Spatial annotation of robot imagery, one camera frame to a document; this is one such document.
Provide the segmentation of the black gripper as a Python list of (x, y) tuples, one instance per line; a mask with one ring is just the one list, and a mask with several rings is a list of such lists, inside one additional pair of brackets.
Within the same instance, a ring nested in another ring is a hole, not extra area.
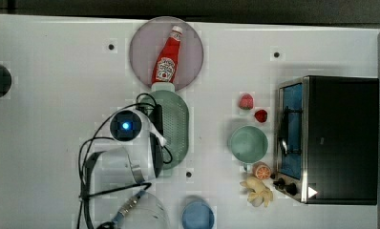
[(162, 135), (163, 134), (163, 117), (162, 107), (157, 104), (152, 111), (148, 114), (150, 121), (154, 124), (155, 128)]

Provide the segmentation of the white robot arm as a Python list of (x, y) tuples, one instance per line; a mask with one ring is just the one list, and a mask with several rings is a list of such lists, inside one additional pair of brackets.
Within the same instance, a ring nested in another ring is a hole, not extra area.
[(127, 213), (122, 210), (113, 219), (96, 225), (91, 216), (92, 199), (138, 187), (140, 191), (134, 200), (139, 200), (166, 163), (162, 149), (167, 140), (159, 104), (129, 105), (112, 114), (105, 123), (109, 126), (105, 138), (115, 142), (115, 148), (79, 157), (79, 214), (88, 229), (117, 229)]

